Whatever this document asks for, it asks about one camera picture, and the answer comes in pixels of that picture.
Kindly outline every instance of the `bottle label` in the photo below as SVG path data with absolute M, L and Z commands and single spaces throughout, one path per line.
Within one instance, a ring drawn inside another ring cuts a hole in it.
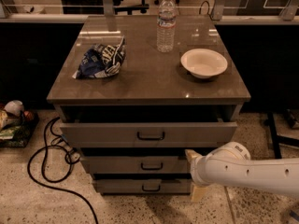
M 157 20 L 158 26 L 163 28 L 173 28 L 176 25 L 176 16 L 164 16 L 159 14 Z

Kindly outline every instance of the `speckled floor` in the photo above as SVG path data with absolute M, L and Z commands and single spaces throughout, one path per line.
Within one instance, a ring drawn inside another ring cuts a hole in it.
M 94 223 L 88 205 L 79 197 L 39 186 L 29 178 L 27 163 L 44 146 L 45 125 L 55 111 L 39 110 L 40 121 L 26 148 L 0 148 L 0 223 Z M 278 133 L 296 136 L 283 117 L 276 114 Z M 253 159 L 271 159 L 270 132 L 265 114 L 241 113 L 234 141 L 248 148 Z M 284 158 L 299 157 L 299 150 L 281 147 Z M 43 183 L 40 173 L 42 153 L 32 163 L 33 176 Z M 57 179 L 67 171 L 64 154 L 52 150 L 47 175 Z M 298 223 L 299 201 L 254 189 L 211 185 L 199 203 L 189 196 L 101 196 L 92 179 L 77 163 L 71 176 L 59 184 L 83 195 L 94 208 L 99 223 Z

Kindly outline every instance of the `black metal stand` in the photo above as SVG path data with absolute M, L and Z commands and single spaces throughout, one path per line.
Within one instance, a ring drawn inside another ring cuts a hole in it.
M 269 125 L 270 132 L 271 132 L 274 154 L 277 159 L 281 159 L 282 157 L 281 157 L 279 143 L 286 144 L 289 146 L 299 147 L 299 140 L 295 138 L 278 135 L 273 113 L 271 112 L 267 113 L 267 117 L 268 117 L 267 125 Z

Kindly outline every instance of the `black cable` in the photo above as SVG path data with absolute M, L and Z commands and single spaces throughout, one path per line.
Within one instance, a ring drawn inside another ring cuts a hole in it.
M 199 7 L 199 15 L 202 14 L 202 7 L 203 7 L 204 4 L 207 5 L 207 12 L 206 12 L 206 14 L 207 14 L 207 15 L 209 14 L 209 2 L 206 0 L 206 1 L 202 2 L 202 4 L 201 4 L 200 7 Z
M 35 178 L 33 177 L 33 175 L 31 174 L 31 169 L 30 169 L 30 168 L 31 168 L 31 163 L 32 163 L 33 159 L 34 159 L 39 153 L 41 153 L 42 151 L 45 152 L 45 155 L 44 155 L 44 159 L 43 159 L 42 166 L 41 166 L 41 173 L 42 173 L 42 175 L 43 175 L 43 178 L 44 178 L 45 180 L 47 180 L 48 182 L 50 182 L 50 183 L 59 183 L 59 182 L 62 182 L 62 181 L 64 181 L 64 180 L 66 180 L 66 179 L 71 175 L 75 163 L 77 163 L 77 162 L 79 161 L 79 159 L 77 159 L 76 161 L 71 161 L 71 160 L 72 160 L 72 157 L 71 157 L 72 154 L 73 154 L 74 152 L 76 152 L 75 149 L 71 149 L 70 151 L 68 151 L 65 147 L 62 147 L 62 146 L 59 146 L 59 145 L 58 145 L 58 144 L 62 143 L 63 141 L 65 141 L 64 138 L 63 138 L 61 135 L 56 134 L 56 133 L 52 130 L 54 123 L 55 123 L 58 119 L 59 119 L 59 117 L 58 117 L 58 118 L 55 118 L 55 119 L 52 119 L 52 120 L 45 126 L 45 129 L 44 129 L 44 142 L 45 142 L 45 146 L 42 147 L 42 148 L 40 148 L 40 149 L 39 149 L 36 153 L 34 153 L 34 155 L 30 158 L 30 160 L 28 161 L 28 165 L 27 165 L 27 173 L 28 173 L 28 175 L 30 176 L 30 178 L 31 178 L 34 182 L 36 182 L 37 184 L 39 184 L 40 186 L 43 186 L 43 187 L 48 188 L 48 189 L 55 189 L 55 190 L 59 190 L 59 191 L 64 191 L 64 192 L 72 193 L 72 194 L 78 196 L 79 198 L 81 198 L 81 199 L 82 199 L 82 200 L 83 200 L 83 201 L 90 207 L 90 209 L 91 209 L 91 211 L 92 211 L 92 213 L 93 213 L 94 221 L 95 221 L 96 224 L 98 224 L 97 216 L 96 216 L 96 214 L 95 214 L 95 212 L 94 212 L 94 210 L 93 210 L 92 205 L 91 205 L 90 202 L 89 202 L 85 197 L 83 197 L 81 194 L 79 194 L 79 193 L 77 193 L 77 192 L 75 192 L 75 191 L 73 191 L 73 190 L 69 190 L 69 189 L 61 189 L 61 188 L 57 188 L 57 187 L 53 187 L 53 186 L 44 184 L 44 183 L 38 181 L 37 179 L 35 179 Z M 53 141 L 52 141 L 53 144 L 52 144 L 51 146 L 48 146 L 48 143 L 47 143 L 47 129 L 48 129 L 49 127 L 50 127 L 50 131 L 51 131 L 51 133 L 52 133 L 54 136 L 56 136 L 56 138 L 54 139 L 54 140 L 55 140 L 55 143 L 53 143 Z M 46 176 L 46 171 L 45 171 L 45 170 L 46 170 L 46 164 L 47 164 L 48 151 L 49 151 L 49 149 L 60 149 L 60 150 L 62 150 L 62 151 L 65 152 L 65 158 L 64 158 L 64 159 L 65 159 L 65 161 L 69 164 L 69 169 L 68 169 L 68 172 L 66 173 L 66 175 L 65 175 L 64 177 L 62 177 L 61 179 L 58 179 L 58 180 L 50 180 L 50 179 L 48 179 L 47 176 Z

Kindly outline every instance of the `cabinet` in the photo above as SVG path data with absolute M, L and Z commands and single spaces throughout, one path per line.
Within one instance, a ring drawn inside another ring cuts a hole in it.
M 178 16 L 175 47 L 155 48 L 154 16 L 90 17 L 48 95 L 62 132 L 102 194 L 188 194 L 185 148 L 200 153 L 229 142 L 250 96 L 207 16 Z M 126 38 L 121 71 L 103 79 L 73 79 L 93 43 Z M 182 67 L 188 49 L 222 53 L 229 68 L 199 80 Z

